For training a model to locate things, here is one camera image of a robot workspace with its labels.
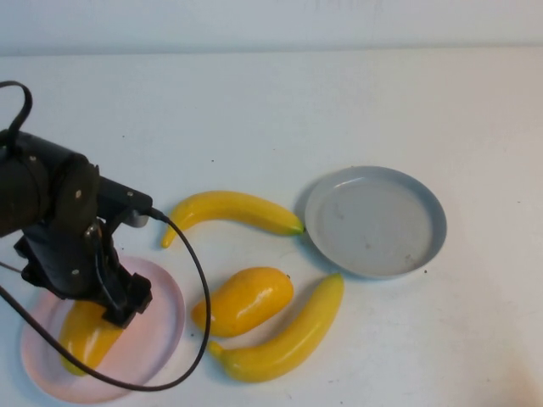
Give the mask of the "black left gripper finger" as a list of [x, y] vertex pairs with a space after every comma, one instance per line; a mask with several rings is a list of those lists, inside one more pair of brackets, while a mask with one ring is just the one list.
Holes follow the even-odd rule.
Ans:
[[126, 278], [127, 308], [131, 313], [142, 314], [153, 299], [152, 283], [138, 273], [128, 275]]
[[133, 296], [104, 300], [103, 306], [103, 318], [121, 329], [126, 329], [137, 313]]

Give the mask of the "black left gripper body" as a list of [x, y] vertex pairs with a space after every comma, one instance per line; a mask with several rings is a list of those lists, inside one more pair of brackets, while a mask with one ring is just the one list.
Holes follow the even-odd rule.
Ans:
[[61, 299], [99, 304], [107, 312], [130, 310], [130, 273], [121, 265], [109, 224], [95, 214], [51, 215], [14, 221], [15, 244], [28, 261], [23, 279]]

